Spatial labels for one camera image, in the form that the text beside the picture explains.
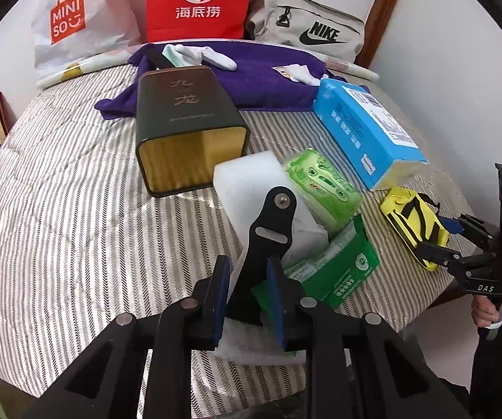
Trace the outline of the person's right hand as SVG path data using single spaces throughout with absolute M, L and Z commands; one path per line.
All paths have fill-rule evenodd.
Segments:
M 500 320 L 499 309 L 489 298 L 482 295 L 472 296 L 471 316 L 477 327 L 487 327 Z

